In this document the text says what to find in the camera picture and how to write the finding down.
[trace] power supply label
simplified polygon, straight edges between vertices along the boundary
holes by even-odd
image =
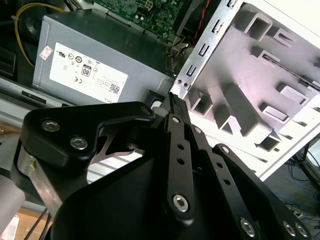
[[[118,102],[128,75],[57,42],[49,78],[111,104]]]

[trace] barcode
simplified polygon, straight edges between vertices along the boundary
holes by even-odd
[[[117,85],[111,84],[109,90],[110,92],[113,92],[114,94],[118,95],[120,87],[118,87]]]

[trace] motherboard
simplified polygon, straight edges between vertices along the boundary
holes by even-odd
[[[174,23],[186,0],[94,0],[118,16],[173,42]]]

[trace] yellow cable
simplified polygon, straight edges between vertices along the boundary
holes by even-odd
[[[36,7],[36,6],[43,6],[43,7],[47,7],[47,8],[51,8],[51,9],[54,9],[60,13],[65,13],[66,11],[63,10],[62,8],[60,7],[57,7],[57,6],[52,6],[52,5],[49,5],[49,4],[46,4],[46,3],[40,3],[40,2],[32,2],[32,3],[28,3],[26,5],[23,5],[19,10],[18,12],[16,13],[15,15],[15,20],[14,20],[14,32],[15,32],[15,36],[16,36],[16,40],[18,42],[18,45],[21,49],[21,52],[23,54],[23,56],[25,57],[26,61],[32,66],[32,67],[35,67],[32,62],[30,61],[30,59],[28,58],[24,48],[23,48],[23,45],[22,45],[22,42],[21,42],[21,39],[20,39],[20,35],[19,35],[19,31],[18,31],[18,21],[19,21],[19,17],[20,15],[27,9],[29,8],[32,8],[32,7]]]

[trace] red wire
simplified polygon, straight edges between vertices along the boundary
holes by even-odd
[[[206,10],[207,10],[208,7],[209,7],[210,1],[211,1],[211,0],[207,0],[207,1],[206,1],[205,8],[202,10],[202,17],[201,17],[201,20],[200,20],[200,22],[199,22],[198,30],[195,32],[195,35],[194,35],[193,46],[196,45],[196,41],[197,41],[197,38],[198,38],[198,33],[199,33],[199,31],[200,31],[200,29],[201,29],[201,27],[202,27],[202,22],[203,22],[203,20],[205,19]]]

